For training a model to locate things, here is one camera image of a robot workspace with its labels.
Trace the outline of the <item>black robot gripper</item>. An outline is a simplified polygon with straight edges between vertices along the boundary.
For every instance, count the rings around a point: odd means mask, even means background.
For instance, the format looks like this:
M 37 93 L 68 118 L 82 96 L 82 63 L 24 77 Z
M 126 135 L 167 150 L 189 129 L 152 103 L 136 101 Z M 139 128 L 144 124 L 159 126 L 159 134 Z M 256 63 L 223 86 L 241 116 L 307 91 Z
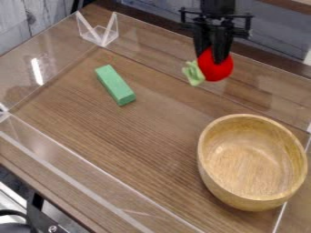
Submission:
M 207 29 L 215 30 L 212 38 L 212 58 L 213 63 L 219 65 L 229 55 L 233 37 L 249 38 L 251 19 L 253 15 L 249 13 L 213 14 L 185 7 L 181 7 L 179 12 L 183 28 L 193 30 L 193 43 L 197 56 L 211 46 L 209 31 Z M 243 27 L 235 25 L 236 19 L 244 21 Z

